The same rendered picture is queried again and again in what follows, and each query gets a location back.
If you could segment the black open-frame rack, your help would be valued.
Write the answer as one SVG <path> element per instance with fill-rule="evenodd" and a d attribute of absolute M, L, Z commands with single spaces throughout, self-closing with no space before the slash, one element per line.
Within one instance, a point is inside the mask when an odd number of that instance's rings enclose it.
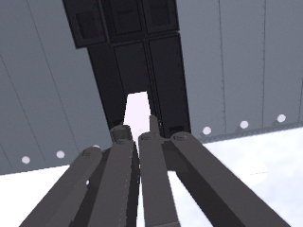
<path fill-rule="evenodd" d="M 167 139 L 303 128 L 303 0 L 0 0 L 0 176 L 110 148 L 142 92 Z"/>

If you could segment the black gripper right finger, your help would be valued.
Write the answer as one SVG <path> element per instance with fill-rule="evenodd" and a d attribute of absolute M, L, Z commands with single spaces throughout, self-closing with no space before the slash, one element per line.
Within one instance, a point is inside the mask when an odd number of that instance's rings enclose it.
<path fill-rule="evenodd" d="M 147 92 L 137 93 L 145 227 L 181 227 L 168 171 L 173 171 L 213 227 L 292 227 L 191 133 L 160 136 Z"/>

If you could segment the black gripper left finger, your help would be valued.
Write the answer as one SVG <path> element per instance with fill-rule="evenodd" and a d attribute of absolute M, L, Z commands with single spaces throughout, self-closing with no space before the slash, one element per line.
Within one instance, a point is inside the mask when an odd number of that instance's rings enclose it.
<path fill-rule="evenodd" d="M 136 227 L 136 101 L 128 95 L 124 120 L 110 129 L 112 147 L 83 150 L 18 227 Z"/>

